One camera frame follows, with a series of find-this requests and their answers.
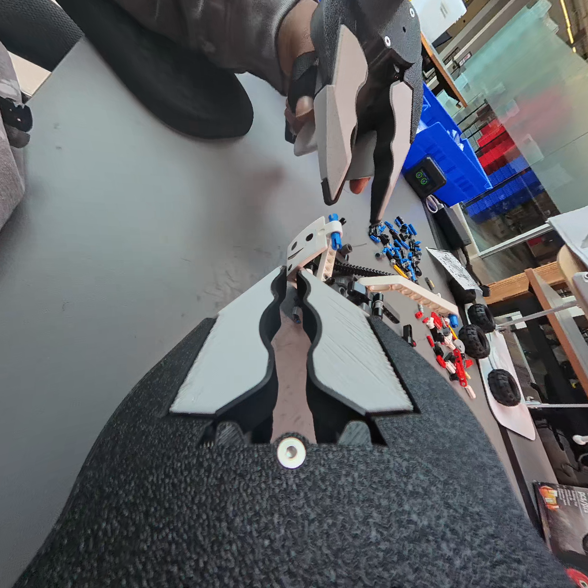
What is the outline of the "white spotted toy panel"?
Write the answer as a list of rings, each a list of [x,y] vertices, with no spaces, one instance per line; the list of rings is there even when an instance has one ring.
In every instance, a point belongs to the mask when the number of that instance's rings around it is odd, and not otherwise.
[[[343,247],[342,233],[343,225],[336,213],[330,214],[328,220],[319,217],[303,229],[288,246],[287,281],[294,283],[298,271],[310,263],[317,267],[311,270],[315,277],[323,282],[331,278],[336,255]]]

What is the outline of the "grey black toy chassis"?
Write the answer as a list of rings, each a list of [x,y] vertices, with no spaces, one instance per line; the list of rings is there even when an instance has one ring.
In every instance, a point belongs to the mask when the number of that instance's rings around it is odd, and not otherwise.
[[[311,270],[315,269],[315,264],[310,263],[303,270],[313,274]],[[343,248],[336,255],[332,277],[323,283],[359,306],[367,315],[387,317],[396,324],[400,322],[400,315],[386,304],[386,293],[396,292],[417,305],[424,305],[424,312],[427,314],[433,311],[442,316],[454,314],[458,317],[457,306],[439,294],[430,292],[397,273],[388,275],[386,272],[351,264],[343,256]]]

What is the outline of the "grey desk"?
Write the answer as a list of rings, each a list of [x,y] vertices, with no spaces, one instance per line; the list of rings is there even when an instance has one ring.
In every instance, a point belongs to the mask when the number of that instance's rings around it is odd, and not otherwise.
[[[325,209],[244,82],[243,139],[197,141],[80,42],[30,105],[1,232],[1,587],[569,587],[466,402],[384,325],[415,412],[383,444],[247,443],[171,404],[222,306]]]

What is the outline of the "sticker sheet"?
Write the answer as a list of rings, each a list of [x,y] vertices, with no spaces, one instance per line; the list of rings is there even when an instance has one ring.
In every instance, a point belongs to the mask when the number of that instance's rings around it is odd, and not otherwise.
[[[481,287],[476,283],[472,275],[468,272],[461,261],[449,251],[436,249],[434,247],[425,248],[429,254],[437,261],[445,271],[453,278],[464,290],[474,290],[481,293]]]

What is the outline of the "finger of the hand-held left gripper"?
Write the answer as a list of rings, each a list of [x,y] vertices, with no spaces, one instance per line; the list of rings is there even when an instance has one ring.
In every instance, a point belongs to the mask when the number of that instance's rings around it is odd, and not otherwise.
[[[352,162],[357,96],[368,78],[366,57],[353,32],[341,25],[336,40],[332,80],[314,98],[315,139],[327,205],[338,201]]]
[[[409,85],[403,81],[391,84],[376,127],[370,222],[382,221],[410,149],[412,101]]]

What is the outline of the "black mesh chair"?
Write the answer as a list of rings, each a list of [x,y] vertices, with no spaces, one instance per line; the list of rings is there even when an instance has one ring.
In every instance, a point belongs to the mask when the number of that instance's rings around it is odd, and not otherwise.
[[[1,42],[13,53],[49,72],[83,37],[53,1],[1,1]]]

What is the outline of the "wooden side table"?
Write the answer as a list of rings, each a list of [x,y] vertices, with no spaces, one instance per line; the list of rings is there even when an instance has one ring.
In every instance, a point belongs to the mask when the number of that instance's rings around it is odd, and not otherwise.
[[[487,302],[499,315],[508,312],[508,305],[521,310],[524,302],[538,303],[587,392],[587,342],[571,314],[575,307],[587,318],[587,265],[569,246],[554,262],[490,284]]]

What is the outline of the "blue bin with square tag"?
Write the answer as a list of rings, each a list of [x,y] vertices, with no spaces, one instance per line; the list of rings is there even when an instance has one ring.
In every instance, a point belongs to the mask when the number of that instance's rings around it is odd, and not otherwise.
[[[437,100],[437,97],[430,91],[427,84],[423,83],[423,105],[420,121],[428,128],[436,123],[446,129],[451,136],[461,136],[462,130],[457,126],[452,116],[445,110],[444,106]]]

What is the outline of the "white booklet stand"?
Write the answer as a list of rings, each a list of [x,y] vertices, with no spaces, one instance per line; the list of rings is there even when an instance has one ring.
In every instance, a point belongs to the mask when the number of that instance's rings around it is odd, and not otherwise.
[[[535,440],[535,425],[533,416],[553,416],[559,415],[563,410],[566,411],[580,411],[581,416],[587,416],[587,403],[541,403],[541,402],[527,402],[521,390],[518,378],[515,373],[514,364],[512,362],[507,344],[505,342],[503,333],[511,326],[519,323],[529,323],[532,320],[542,318],[543,312],[538,312],[532,315],[524,316],[521,319],[511,320],[498,324],[494,332],[487,334],[490,343],[490,355],[488,358],[480,359],[479,366],[481,376],[483,378],[483,387],[486,393],[486,399],[489,404],[497,423],[501,426],[525,437],[531,441]],[[499,405],[493,398],[489,390],[488,374],[493,369],[505,369],[514,376],[517,384],[520,387],[522,400],[518,406],[506,407]]]

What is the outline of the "pile of blue black pins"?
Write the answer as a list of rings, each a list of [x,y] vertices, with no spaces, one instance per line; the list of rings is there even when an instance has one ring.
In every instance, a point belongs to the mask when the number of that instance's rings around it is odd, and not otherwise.
[[[418,283],[423,276],[420,264],[423,251],[421,241],[417,239],[417,232],[411,223],[396,216],[392,222],[379,221],[370,224],[368,236],[373,243],[380,246],[380,257],[385,257],[389,264],[392,259],[403,268],[413,283]]]

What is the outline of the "blue plastic bin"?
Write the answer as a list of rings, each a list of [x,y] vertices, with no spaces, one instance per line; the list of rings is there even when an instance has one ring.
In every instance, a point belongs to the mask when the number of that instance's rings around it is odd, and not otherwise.
[[[492,187],[472,147],[459,135],[458,130],[447,130],[440,122],[429,125],[420,121],[402,170],[408,178],[411,168],[426,156],[432,158],[446,179],[435,196],[449,206],[467,202]]]

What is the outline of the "stack of red blue crates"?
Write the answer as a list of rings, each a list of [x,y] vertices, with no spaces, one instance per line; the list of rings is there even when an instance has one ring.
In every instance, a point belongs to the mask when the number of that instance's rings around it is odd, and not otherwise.
[[[490,121],[467,140],[490,184],[463,204],[473,223],[482,224],[506,215],[546,194],[531,165],[499,121]]]

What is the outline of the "person's left forearm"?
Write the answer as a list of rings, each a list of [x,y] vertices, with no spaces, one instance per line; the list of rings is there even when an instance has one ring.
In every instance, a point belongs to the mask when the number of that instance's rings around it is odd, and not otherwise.
[[[146,29],[226,70],[249,72],[285,94],[277,53],[283,19],[296,1],[116,1]]]

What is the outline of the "brown top table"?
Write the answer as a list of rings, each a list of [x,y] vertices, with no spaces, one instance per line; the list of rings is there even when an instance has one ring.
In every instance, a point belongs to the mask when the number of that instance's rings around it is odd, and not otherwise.
[[[428,58],[432,64],[433,69],[435,70],[437,83],[438,85],[444,90],[448,96],[456,100],[456,103],[462,107],[468,107],[467,101],[464,99],[458,88],[456,87],[451,74],[445,67],[445,64],[441,60],[440,56],[437,54],[435,48],[429,43],[423,33],[420,34],[422,47]]]

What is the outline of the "pile of red white pieces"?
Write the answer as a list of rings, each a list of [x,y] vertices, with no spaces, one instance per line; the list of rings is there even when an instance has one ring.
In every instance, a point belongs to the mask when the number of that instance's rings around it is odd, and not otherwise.
[[[457,315],[442,316],[433,311],[427,314],[424,310],[424,305],[418,304],[415,318],[428,330],[426,341],[437,364],[446,372],[450,382],[459,385],[474,400],[476,394],[470,386],[471,377],[467,371],[473,360],[466,358],[464,342],[458,338],[457,328],[460,325]]]

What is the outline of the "black oval pad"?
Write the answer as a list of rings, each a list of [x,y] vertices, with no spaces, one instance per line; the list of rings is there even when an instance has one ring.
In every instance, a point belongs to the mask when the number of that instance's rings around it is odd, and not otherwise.
[[[150,31],[110,1],[61,8],[134,97],[171,129],[199,139],[245,136],[252,103],[233,72]]]

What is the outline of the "black power bank green display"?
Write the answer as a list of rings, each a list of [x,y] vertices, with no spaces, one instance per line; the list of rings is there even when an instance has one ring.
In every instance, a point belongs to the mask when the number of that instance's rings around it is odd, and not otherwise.
[[[422,200],[434,195],[447,183],[444,172],[430,155],[426,155],[416,165],[405,171],[404,177]]]

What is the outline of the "person's left hand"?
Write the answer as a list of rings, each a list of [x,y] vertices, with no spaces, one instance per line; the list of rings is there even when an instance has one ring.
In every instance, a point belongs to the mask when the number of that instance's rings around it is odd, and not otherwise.
[[[319,4],[298,1],[283,18],[277,34],[277,57],[286,95],[285,139],[294,143],[302,128],[314,120],[317,79],[311,22]]]

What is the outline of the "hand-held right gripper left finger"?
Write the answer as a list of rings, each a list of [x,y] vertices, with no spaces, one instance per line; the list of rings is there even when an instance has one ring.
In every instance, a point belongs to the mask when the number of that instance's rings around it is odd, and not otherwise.
[[[219,311],[178,389],[170,412],[268,417],[277,399],[272,342],[281,328],[286,267],[279,266]]]

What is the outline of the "toy truck box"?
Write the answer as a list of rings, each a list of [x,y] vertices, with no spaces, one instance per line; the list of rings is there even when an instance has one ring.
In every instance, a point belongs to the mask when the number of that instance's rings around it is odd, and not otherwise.
[[[543,534],[576,587],[587,587],[587,488],[535,481]]]

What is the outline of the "black toy tire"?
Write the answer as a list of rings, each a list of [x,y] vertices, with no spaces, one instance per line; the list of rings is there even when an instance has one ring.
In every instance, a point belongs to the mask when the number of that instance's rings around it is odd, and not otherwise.
[[[487,298],[490,296],[490,288],[487,285],[481,284],[481,292],[476,289],[465,289],[456,279],[451,279],[448,283],[448,288],[458,305],[474,304],[478,295]]]
[[[467,308],[467,316],[470,324],[479,327],[486,334],[492,333],[496,329],[495,318],[487,305],[471,304]]]
[[[477,325],[464,325],[458,333],[465,353],[473,359],[485,359],[490,355],[490,343],[485,332]]]
[[[518,406],[522,400],[520,387],[511,372],[493,369],[488,374],[488,385],[494,400],[502,406]]]

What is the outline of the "black power adapter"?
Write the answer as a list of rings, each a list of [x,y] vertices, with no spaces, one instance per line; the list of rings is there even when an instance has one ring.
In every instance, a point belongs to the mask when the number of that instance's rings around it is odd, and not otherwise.
[[[451,207],[437,208],[432,217],[445,238],[449,251],[460,251],[473,244],[464,224]]]

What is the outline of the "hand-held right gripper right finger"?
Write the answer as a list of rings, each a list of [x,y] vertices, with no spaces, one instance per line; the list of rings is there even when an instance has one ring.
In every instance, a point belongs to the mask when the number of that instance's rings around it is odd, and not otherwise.
[[[313,385],[363,416],[413,412],[367,314],[305,269],[296,283]]]

